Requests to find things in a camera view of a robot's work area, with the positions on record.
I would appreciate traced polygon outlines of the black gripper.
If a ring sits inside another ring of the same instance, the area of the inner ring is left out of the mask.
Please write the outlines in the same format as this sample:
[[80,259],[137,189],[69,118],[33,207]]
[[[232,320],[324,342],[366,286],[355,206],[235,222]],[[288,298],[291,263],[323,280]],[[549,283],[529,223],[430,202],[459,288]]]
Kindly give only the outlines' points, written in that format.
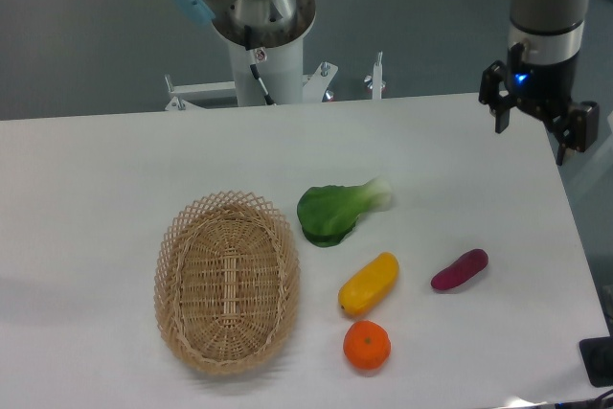
[[[496,60],[483,71],[478,101],[489,108],[496,133],[509,126],[514,103],[521,111],[547,122],[558,142],[556,164],[562,166],[568,150],[585,152],[598,139],[600,107],[596,102],[572,100],[578,54],[539,65],[523,61],[525,49],[523,44],[514,44],[508,50],[507,66]],[[501,93],[505,79],[509,95]]]

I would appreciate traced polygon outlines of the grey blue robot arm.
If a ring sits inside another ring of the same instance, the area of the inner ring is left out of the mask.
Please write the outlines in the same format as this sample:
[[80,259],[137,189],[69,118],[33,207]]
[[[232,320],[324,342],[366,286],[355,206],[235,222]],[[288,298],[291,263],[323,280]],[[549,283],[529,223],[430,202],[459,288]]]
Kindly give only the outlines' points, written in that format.
[[[598,137],[599,108],[575,102],[572,87],[589,0],[510,0],[507,57],[481,78],[479,101],[504,131],[513,108],[552,133],[560,153],[583,152]],[[314,0],[172,0],[195,24],[226,41],[238,103],[304,102],[304,36]]]

